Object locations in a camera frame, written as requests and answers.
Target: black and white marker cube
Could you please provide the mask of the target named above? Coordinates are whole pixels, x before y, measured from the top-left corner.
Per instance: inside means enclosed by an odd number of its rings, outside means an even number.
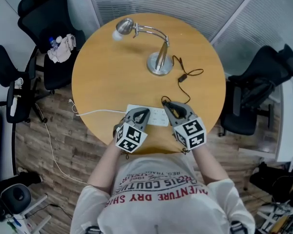
[[[116,146],[129,153],[136,151],[147,137],[146,133],[130,126],[126,122],[116,131]]]
[[[201,118],[195,118],[173,128],[177,141],[188,150],[206,143],[206,129]]]

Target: chair backrest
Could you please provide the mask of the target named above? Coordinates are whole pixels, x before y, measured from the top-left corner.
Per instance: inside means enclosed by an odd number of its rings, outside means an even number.
[[[21,73],[13,65],[5,48],[0,45],[0,85],[8,87],[19,77],[21,77]]]
[[[285,44],[276,52],[269,46],[262,47],[248,69],[229,80],[241,87],[241,106],[257,108],[274,91],[275,87],[293,77],[293,51]]]
[[[293,51],[288,45],[277,53],[270,46],[264,46],[256,53],[248,69],[240,76],[229,77],[238,84],[246,84],[255,78],[270,80],[275,86],[293,77]]]
[[[47,0],[21,0],[18,5],[18,15],[20,17],[26,16],[29,12],[43,4],[45,1]]]
[[[49,38],[63,38],[67,34],[75,34],[67,8],[67,0],[47,0],[20,17],[18,26],[36,44],[42,53],[46,53],[51,44]]]

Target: power strip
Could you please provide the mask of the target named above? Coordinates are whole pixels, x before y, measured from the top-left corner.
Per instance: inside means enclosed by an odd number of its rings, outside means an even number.
[[[126,114],[131,109],[139,108],[139,107],[146,107],[146,106],[138,106],[138,105],[129,104],[127,106]],[[148,122],[147,122],[149,125],[162,126],[162,127],[168,126],[169,119],[167,117],[167,114],[164,108],[157,108],[157,107],[146,107],[146,108],[148,108],[151,112],[150,118],[148,119]]]

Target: plastic bottle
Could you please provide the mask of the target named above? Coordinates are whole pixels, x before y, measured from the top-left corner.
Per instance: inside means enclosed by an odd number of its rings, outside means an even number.
[[[49,42],[50,42],[50,44],[51,44],[51,46],[52,46],[52,48],[53,48],[54,50],[57,50],[57,49],[58,49],[58,44],[57,44],[57,42],[53,39],[53,37],[50,37],[50,38],[49,38]]]

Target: black cable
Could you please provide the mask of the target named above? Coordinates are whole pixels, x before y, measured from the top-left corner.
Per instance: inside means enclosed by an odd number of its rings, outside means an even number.
[[[182,68],[182,70],[185,72],[185,74],[186,74],[187,76],[199,76],[200,74],[202,74],[202,73],[204,72],[204,69],[202,69],[202,68],[198,68],[198,69],[193,69],[193,70],[191,70],[189,73],[187,73],[186,70],[185,70],[185,67],[184,67],[184,64],[183,64],[181,58],[178,58],[178,57],[176,57],[176,56],[172,56],[172,65],[175,64],[175,62],[174,62],[174,58],[176,58],[176,59],[178,60],[178,62],[180,63],[180,66],[181,66],[181,68]]]
[[[254,195],[251,194],[248,190],[246,190],[245,192],[247,192],[248,195],[250,195],[250,196],[252,196],[252,197],[254,197],[254,198],[258,199],[258,200],[261,200],[261,201],[263,201],[263,202],[266,203],[266,204],[270,204],[269,202],[266,202],[265,200],[261,199],[260,197],[256,197],[256,196],[254,196]]]
[[[178,82],[178,87],[181,89],[182,92],[184,92],[185,95],[188,96],[189,99],[185,102],[185,104],[187,104],[187,103],[191,100],[190,95],[188,95],[188,94],[186,93],[186,91],[184,91],[184,90],[180,87],[180,82]]]
[[[188,96],[188,100],[185,102],[185,104],[187,104],[187,103],[191,100],[191,96],[190,96],[186,91],[184,91],[184,90],[180,87],[180,83],[183,82],[183,81],[187,78],[187,76],[198,76],[198,75],[202,74],[202,73],[204,72],[204,70],[201,69],[201,68],[198,68],[198,69],[193,69],[193,70],[191,70],[190,72],[186,72],[185,67],[184,67],[184,64],[183,64],[183,62],[182,62],[182,59],[176,57],[175,55],[172,56],[172,66],[175,65],[175,59],[177,59],[177,61],[179,62],[180,66],[181,66],[181,68],[182,68],[182,70],[183,70],[183,72],[184,72],[184,74],[178,78],[178,87],[180,88],[180,90],[181,90],[186,96]],[[163,98],[167,98],[167,99],[169,99],[169,101],[171,101],[171,99],[170,99],[169,97],[167,97],[167,96],[163,96],[163,97],[161,98],[161,102],[163,102]]]
[[[129,155],[127,152],[121,152],[121,155],[126,155],[126,159],[129,159]]]
[[[171,99],[168,96],[162,96],[161,102],[163,102],[163,98],[167,98],[167,99],[169,99],[169,101],[171,101]]]
[[[41,209],[39,209],[39,210],[36,210],[34,213],[32,213],[31,215],[26,215],[24,218],[22,218],[22,219],[16,219],[16,220],[24,220],[24,219],[28,219],[30,216],[33,216],[33,215],[35,215],[38,211],[41,211],[41,210],[43,210],[43,209],[45,209],[45,208],[47,208],[49,205],[51,205],[51,206],[53,206],[53,207],[56,207],[56,208],[60,208],[70,219],[72,219],[71,218],[71,216],[70,215],[68,215],[67,213],[66,213],[66,211],[64,211],[64,209],[61,207],[61,206],[59,206],[59,205],[56,205],[56,204],[48,204],[48,205],[46,205],[45,207],[43,207],[43,208],[41,208]]]

